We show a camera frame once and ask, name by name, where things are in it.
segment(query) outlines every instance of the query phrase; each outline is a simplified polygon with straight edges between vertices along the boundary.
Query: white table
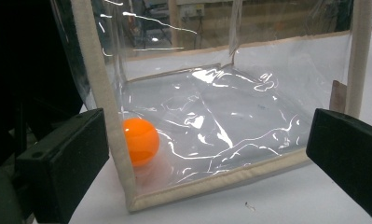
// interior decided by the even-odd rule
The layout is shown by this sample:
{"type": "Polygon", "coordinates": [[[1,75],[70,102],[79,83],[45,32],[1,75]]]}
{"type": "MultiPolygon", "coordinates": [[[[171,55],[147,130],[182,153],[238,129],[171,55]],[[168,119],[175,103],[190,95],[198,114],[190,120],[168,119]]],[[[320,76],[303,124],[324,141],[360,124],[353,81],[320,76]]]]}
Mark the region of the white table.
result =
{"type": "MultiPolygon", "coordinates": [[[[372,40],[361,120],[372,125],[372,40]]],[[[71,223],[367,224],[372,218],[312,162],[241,187],[129,214],[115,165],[109,159],[71,223]]]]}

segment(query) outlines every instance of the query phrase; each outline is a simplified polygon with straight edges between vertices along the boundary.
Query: orange ball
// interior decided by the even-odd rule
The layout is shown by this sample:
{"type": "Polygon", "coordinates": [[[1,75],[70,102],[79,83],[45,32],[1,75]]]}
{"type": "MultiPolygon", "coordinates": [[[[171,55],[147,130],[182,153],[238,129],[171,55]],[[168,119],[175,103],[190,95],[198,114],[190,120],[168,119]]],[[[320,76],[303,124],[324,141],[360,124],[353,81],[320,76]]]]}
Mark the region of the orange ball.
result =
{"type": "Polygon", "coordinates": [[[149,163],[159,147],[154,125],[145,119],[126,119],[123,128],[132,165],[136,167],[149,163]]]}

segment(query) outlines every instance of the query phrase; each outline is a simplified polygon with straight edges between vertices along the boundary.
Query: wooden strip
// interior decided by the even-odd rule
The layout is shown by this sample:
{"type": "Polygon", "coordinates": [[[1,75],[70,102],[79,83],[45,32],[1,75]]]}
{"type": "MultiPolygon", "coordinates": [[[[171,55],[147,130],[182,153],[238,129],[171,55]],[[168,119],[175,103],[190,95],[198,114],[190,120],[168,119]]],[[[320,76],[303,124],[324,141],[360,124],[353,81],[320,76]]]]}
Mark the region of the wooden strip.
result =
{"type": "MultiPolygon", "coordinates": [[[[323,35],[296,36],[296,37],[290,37],[290,38],[285,38],[285,39],[280,39],[280,40],[253,42],[253,43],[242,44],[240,46],[240,48],[260,47],[260,46],[266,46],[266,45],[278,45],[278,44],[281,44],[281,43],[288,43],[288,42],[299,41],[299,40],[322,39],[322,38],[327,38],[327,37],[348,35],[349,33],[350,33],[349,31],[343,31],[343,32],[335,32],[335,33],[323,34],[323,35]]],[[[192,49],[192,50],[180,51],[180,52],[145,55],[145,56],[139,56],[139,57],[130,57],[130,58],[127,58],[127,61],[128,62],[134,62],[134,61],[142,61],[142,60],[154,59],[154,58],[187,56],[187,55],[211,53],[211,52],[216,52],[216,51],[220,51],[220,50],[224,50],[224,49],[228,49],[228,45],[215,47],[215,48],[209,48],[209,49],[192,49]]]]}
{"type": "MultiPolygon", "coordinates": [[[[169,20],[171,26],[174,27],[179,27],[179,20],[177,20],[177,15],[179,13],[177,5],[176,5],[176,0],[168,0],[168,9],[169,9],[169,20]]],[[[172,35],[172,46],[174,48],[179,47],[179,40],[177,37],[177,31],[174,29],[171,29],[171,35],[172,35]]]]}
{"type": "Polygon", "coordinates": [[[345,113],[346,105],[346,85],[334,80],[331,90],[331,99],[329,109],[339,113],[345,113]]]}

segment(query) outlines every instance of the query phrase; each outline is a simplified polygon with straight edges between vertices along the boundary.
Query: black clamp jaw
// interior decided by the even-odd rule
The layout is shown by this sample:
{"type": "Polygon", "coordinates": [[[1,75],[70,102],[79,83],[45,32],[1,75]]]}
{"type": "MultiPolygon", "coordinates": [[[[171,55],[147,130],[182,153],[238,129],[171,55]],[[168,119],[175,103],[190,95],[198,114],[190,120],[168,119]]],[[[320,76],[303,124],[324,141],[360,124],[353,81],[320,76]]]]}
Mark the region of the black clamp jaw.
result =
{"type": "Polygon", "coordinates": [[[316,109],[307,155],[372,216],[372,126],[316,109]]]}
{"type": "Polygon", "coordinates": [[[0,223],[68,223],[109,158],[102,109],[76,115],[0,170],[0,223]]]}

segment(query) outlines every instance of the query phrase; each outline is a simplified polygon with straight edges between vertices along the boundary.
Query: transparent plastic sheet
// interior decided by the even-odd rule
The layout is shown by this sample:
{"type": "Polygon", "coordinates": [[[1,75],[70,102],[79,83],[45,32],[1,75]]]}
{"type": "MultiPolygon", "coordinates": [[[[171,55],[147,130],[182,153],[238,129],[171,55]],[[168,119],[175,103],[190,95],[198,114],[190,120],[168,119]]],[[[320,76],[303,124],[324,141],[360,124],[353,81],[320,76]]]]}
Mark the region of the transparent plastic sheet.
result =
{"type": "MultiPolygon", "coordinates": [[[[78,64],[71,8],[54,3],[78,64]]],[[[186,1],[91,3],[118,114],[159,133],[158,155],[135,168],[138,195],[305,147],[314,108],[327,108],[332,81],[346,78],[352,1],[242,1],[237,10],[209,1],[193,16],[186,1]]],[[[74,74],[93,108],[82,66],[74,74]]]]}

